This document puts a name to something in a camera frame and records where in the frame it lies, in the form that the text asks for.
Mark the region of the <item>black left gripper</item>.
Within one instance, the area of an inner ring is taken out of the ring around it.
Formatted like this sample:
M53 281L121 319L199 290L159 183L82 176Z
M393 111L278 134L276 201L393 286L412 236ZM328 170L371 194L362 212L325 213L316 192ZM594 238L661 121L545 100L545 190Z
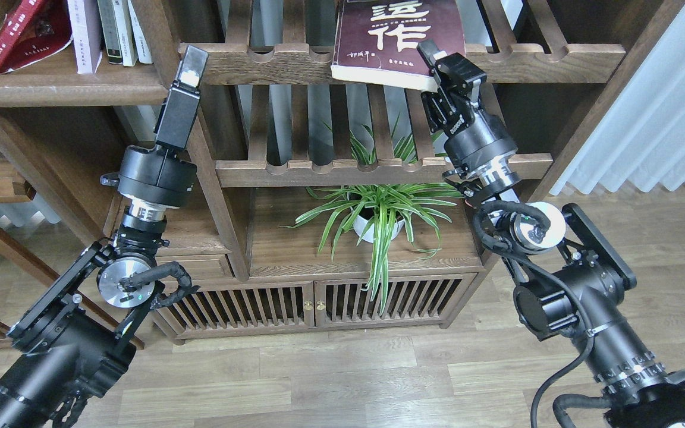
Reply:
M103 186L116 187L128 198L180 208L187 203L197 167L179 157L187 147L200 100L199 85L209 54L188 45L176 81L161 106L151 149L128 146L120 170L104 174Z

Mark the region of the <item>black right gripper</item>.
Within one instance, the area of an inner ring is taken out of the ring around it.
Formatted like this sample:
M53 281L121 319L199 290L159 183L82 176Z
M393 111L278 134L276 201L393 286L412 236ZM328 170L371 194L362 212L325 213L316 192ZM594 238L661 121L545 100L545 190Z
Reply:
M448 55L434 40L418 42L417 51L438 85L425 93L428 124L431 132L446 135L445 153L454 173L462 179L516 179L508 158L517 145L479 97L486 73L459 53Z

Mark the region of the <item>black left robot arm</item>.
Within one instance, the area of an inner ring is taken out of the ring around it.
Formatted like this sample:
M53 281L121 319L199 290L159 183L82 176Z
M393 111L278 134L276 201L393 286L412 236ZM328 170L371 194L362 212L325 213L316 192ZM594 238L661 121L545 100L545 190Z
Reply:
M120 227L96 241L8 331L21 357L0 378L0 427L74 426L93 396L126 373L144 318L198 290L177 262L155 256L168 241L165 212L187 203L197 167L187 147L208 54L187 47L161 106L155 145L128 146L101 182L130 198Z

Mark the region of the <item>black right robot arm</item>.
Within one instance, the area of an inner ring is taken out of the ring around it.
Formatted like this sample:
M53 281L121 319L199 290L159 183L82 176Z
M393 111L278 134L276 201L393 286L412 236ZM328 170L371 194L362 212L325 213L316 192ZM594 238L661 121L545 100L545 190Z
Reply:
M437 84L421 95L429 127L448 137L453 169L443 178L476 209L479 242L502 257L516 283L521 323L541 341L560 334L579 351L536 391L530 425L538 425L545 390L587 363L602 393L557 396L552 410L560 426L574 425L567 410L577 407L604 409L612 427L685 427L685 370L666 372L617 308L636 286L633 271L576 204L517 200L519 176L508 167L517 146L483 107L486 74L431 40L417 49Z

